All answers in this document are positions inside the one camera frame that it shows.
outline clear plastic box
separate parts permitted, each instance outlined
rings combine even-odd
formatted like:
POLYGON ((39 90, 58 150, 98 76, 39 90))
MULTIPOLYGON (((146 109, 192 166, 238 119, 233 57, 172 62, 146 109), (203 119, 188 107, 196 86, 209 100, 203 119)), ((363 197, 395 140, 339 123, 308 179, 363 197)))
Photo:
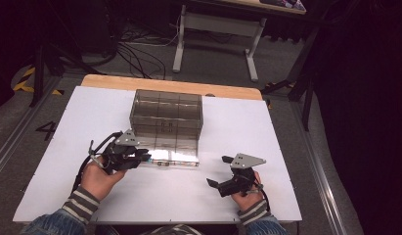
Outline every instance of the clear plastic box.
POLYGON ((199 165, 201 95, 137 90, 130 123, 139 148, 151 151, 150 163, 199 165))

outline metal bracket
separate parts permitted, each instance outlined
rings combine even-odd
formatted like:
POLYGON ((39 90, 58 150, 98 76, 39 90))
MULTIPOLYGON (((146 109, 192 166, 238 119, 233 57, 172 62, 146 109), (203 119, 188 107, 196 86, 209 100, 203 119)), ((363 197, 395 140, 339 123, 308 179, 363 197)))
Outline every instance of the metal bracket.
POLYGON ((250 168, 256 165, 267 163, 264 159, 259 159, 250 155, 237 154, 231 162, 231 168, 250 168))
POLYGON ((126 130, 120 137, 118 137, 117 140, 115 140, 115 144, 124 146, 137 146, 140 144, 140 142, 137 141, 133 129, 130 128, 126 130))

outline hand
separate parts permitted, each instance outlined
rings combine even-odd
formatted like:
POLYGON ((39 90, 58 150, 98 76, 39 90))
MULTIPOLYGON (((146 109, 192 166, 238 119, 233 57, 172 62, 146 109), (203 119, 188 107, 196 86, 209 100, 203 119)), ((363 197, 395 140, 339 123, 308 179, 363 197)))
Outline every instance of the hand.
MULTIPOLYGON (((261 179, 259 178, 259 174, 255 171, 255 183, 260 184, 261 179)), ((251 190, 256 190, 256 186, 252 185, 251 190)), ((239 192, 236 194, 231 195, 232 199, 238 204, 240 207, 241 212, 248 210, 252 205, 256 204, 257 202, 261 201, 263 198, 263 194, 261 191, 258 193, 250 193, 243 195, 243 193, 239 192)))
POLYGON ((108 175, 93 161, 84 168, 81 187, 101 202, 112 190, 114 184, 124 177, 126 171, 120 170, 108 175))

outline white board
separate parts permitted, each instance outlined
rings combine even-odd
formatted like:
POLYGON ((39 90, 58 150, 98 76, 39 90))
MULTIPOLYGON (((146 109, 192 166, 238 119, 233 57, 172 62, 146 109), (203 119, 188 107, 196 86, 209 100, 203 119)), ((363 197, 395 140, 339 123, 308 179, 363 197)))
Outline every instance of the white board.
MULTIPOLYGON (((59 209, 75 175, 94 148, 130 127, 135 91, 78 86, 19 205, 14 221, 29 222, 59 209)), ((255 166, 280 221, 301 220, 280 146, 264 101, 202 97, 203 128, 196 169, 167 166, 129 170, 102 201, 92 221, 115 224, 235 223, 238 206, 206 179, 232 177, 221 157, 244 153, 265 159, 255 166)))

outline striped sleeve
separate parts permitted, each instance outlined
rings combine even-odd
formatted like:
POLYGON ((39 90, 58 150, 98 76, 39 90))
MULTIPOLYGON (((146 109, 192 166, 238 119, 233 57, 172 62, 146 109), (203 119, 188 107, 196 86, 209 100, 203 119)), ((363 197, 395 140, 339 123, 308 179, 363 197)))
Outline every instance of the striped sleeve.
POLYGON ((79 221, 87 224, 99 205, 98 199, 79 186, 64 203, 63 209, 79 221))
POLYGON ((240 217, 243 226, 246 226, 247 224, 266 215, 271 215, 271 213, 267 211, 267 202, 265 200, 257 202, 246 211, 238 212, 238 216, 240 217))

